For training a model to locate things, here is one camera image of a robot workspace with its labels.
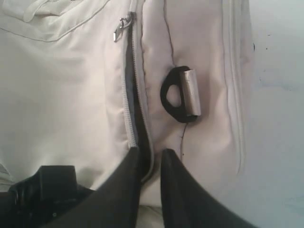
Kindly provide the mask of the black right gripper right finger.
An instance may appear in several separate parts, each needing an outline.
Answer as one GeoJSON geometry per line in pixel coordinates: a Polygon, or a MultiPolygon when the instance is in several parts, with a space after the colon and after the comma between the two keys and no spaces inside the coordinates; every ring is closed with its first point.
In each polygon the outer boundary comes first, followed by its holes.
{"type": "Polygon", "coordinates": [[[161,156],[161,207],[166,228],[254,227],[202,188],[172,149],[161,156]]]}

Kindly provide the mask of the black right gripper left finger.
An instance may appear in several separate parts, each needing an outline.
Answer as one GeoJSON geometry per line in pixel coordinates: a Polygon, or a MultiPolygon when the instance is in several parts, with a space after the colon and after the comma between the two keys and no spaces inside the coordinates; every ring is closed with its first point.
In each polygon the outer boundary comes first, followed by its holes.
{"type": "Polygon", "coordinates": [[[140,152],[132,147],[95,192],[47,228],[134,228],[140,199],[140,152]]]}

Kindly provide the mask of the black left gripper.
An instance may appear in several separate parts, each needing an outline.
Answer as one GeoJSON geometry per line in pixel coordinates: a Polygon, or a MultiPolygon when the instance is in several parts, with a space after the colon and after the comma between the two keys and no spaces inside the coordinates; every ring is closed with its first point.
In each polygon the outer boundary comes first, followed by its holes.
{"type": "Polygon", "coordinates": [[[79,205],[93,191],[77,183],[72,165],[40,166],[0,194],[2,228],[41,228],[79,205]]]}

